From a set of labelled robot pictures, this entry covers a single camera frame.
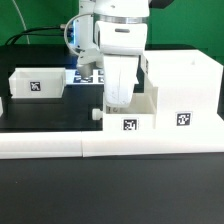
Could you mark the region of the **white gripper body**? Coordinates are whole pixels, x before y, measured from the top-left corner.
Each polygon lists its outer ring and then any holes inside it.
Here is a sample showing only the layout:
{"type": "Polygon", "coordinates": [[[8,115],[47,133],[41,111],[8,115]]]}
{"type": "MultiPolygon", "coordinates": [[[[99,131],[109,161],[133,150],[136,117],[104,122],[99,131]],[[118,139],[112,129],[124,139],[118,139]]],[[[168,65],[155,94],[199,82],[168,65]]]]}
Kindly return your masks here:
{"type": "Polygon", "coordinates": [[[104,96],[107,106],[129,106],[137,81],[138,62],[138,56],[103,56],[104,96]]]}

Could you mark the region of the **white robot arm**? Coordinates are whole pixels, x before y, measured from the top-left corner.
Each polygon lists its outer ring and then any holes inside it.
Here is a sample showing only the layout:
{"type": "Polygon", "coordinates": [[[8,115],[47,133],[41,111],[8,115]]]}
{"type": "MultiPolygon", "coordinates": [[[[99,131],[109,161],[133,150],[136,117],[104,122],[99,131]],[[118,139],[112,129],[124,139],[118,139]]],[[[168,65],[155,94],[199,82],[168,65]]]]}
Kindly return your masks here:
{"type": "Polygon", "coordinates": [[[174,0],[79,0],[79,14],[64,27],[64,41],[77,57],[82,78],[103,70],[104,102],[112,108],[130,105],[139,58],[145,51],[152,8],[174,0]]]}

